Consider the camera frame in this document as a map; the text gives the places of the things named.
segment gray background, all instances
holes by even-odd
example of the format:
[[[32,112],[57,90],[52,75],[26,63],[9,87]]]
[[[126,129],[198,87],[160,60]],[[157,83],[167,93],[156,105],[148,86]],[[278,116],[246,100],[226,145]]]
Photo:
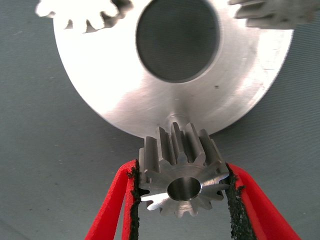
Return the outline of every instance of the gray background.
[[[79,240],[143,140],[84,103],[36,3],[0,0],[0,239]],[[319,39],[320,17],[298,27],[270,91],[213,136],[225,160],[246,169],[306,240],[320,235]],[[226,201],[181,220],[144,204],[139,213],[141,240],[230,239]]]

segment machined metal part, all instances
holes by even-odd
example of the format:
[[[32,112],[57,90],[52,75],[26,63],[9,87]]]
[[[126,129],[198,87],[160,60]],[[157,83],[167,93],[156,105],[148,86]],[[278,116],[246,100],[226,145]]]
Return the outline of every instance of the machined metal part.
[[[253,108],[277,76],[292,30],[246,27],[245,19],[234,19],[240,5],[207,0],[217,18],[217,53],[188,81],[167,82],[147,69],[137,50],[136,29],[151,2],[133,1],[130,11],[120,9],[125,17],[113,27],[86,34],[63,30],[53,19],[62,63],[83,99],[106,121],[141,138],[155,137],[159,126],[170,131],[175,118],[212,134]]]
[[[72,25],[76,32],[85,33],[88,26],[95,30],[105,28],[105,18],[116,17],[119,11],[111,0],[40,0],[35,13],[54,18],[62,30]]]
[[[207,132],[197,132],[192,123],[181,131],[176,122],[170,132],[162,127],[156,132],[157,138],[147,136],[139,152],[139,187],[149,191],[141,197],[147,209],[181,218],[185,212],[196,216],[199,208],[209,210],[212,200],[222,200],[229,170]]]
[[[235,14],[247,19],[247,26],[262,29],[294,29],[298,24],[310,23],[320,10],[320,0],[230,0],[241,4]]]

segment gear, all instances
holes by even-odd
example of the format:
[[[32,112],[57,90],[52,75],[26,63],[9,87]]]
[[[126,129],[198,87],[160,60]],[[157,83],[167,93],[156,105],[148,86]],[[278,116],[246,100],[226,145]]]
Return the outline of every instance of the gear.
[[[87,31],[88,22],[95,29],[105,27],[103,16],[115,17],[119,14],[111,0],[40,0],[35,13],[40,17],[54,18],[59,28],[72,28],[79,33]]]
[[[320,0],[230,0],[229,4],[241,4],[235,18],[261,29],[294,29],[310,23],[320,10]]]
[[[221,181],[229,170],[204,129],[197,134],[189,123],[183,132],[174,122],[170,134],[159,127],[157,135],[145,139],[139,154],[139,187],[149,191],[141,200],[148,210],[196,216],[199,208],[212,208],[211,200],[224,198],[222,190],[229,185]]]

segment aluminum disc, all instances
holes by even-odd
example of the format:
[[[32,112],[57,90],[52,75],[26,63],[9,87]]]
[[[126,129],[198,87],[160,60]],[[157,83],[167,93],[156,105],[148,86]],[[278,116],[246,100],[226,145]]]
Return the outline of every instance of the aluminum disc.
[[[148,70],[137,49],[137,27],[151,2],[133,1],[124,18],[96,32],[55,26],[63,65],[83,99],[112,125],[142,138],[155,136],[159,126],[169,131],[171,122],[192,122],[212,134],[246,114],[277,76],[293,31],[246,27],[245,19],[234,19],[238,5],[207,0],[217,19],[217,51],[198,74],[167,81]]]

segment center hole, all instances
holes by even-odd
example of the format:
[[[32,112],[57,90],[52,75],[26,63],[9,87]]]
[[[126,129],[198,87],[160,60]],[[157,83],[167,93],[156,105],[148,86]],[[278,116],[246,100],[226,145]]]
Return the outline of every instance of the center hole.
[[[176,201],[194,199],[201,191],[200,182],[189,176],[181,177],[170,183],[167,192]]]
[[[144,66],[170,83],[187,82],[203,73],[218,42],[217,16],[206,0],[154,0],[136,30]]]

